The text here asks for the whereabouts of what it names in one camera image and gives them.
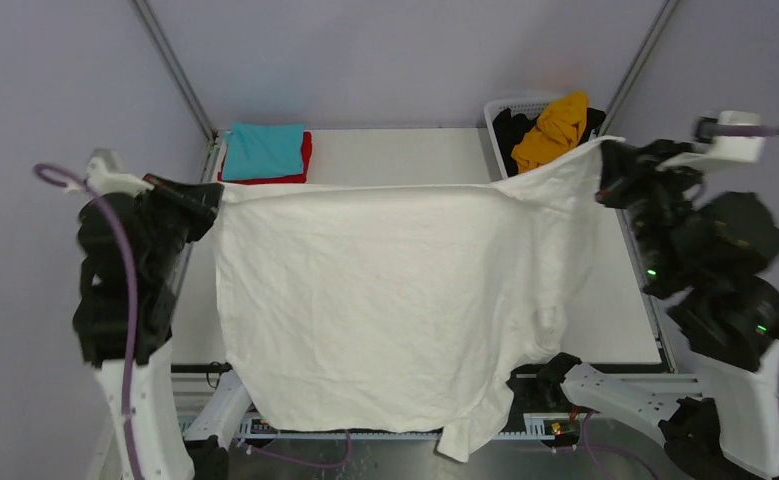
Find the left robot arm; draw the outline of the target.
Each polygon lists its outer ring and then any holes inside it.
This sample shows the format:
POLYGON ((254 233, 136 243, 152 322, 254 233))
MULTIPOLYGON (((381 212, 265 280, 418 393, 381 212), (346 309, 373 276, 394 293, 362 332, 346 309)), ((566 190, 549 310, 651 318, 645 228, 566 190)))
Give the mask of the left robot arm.
POLYGON ((217 219, 224 187, 147 174, 151 189, 106 193, 79 212, 84 252, 72 325, 108 401, 124 479, 225 479, 223 432, 184 438, 171 385, 172 274, 217 219))

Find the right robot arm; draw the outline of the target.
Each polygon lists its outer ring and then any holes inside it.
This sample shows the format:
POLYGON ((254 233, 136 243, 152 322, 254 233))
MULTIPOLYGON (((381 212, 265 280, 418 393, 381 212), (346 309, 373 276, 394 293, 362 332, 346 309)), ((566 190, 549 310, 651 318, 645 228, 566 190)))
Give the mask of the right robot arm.
POLYGON ((693 479, 779 479, 779 292, 762 274, 779 227, 752 192, 702 206, 708 156, 689 143, 600 142, 596 201, 628 212, 643 292, 679 295, 667 314, 696 360, 696 394, 674 396, 561 353, 538 372, 548 410, 570 405, 641 432, 693 479))

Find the white t shirt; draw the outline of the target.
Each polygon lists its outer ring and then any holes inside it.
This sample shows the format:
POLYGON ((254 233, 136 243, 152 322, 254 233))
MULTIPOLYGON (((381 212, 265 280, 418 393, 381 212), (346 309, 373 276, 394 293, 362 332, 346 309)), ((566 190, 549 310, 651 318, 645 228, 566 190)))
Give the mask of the white t shirt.
POLYGON ((602 143, 485 185, 228 185, 213 230, 227 361, 279 429, 440 430, 465 462, 511 372, 558 354, 595 260, 602 143))

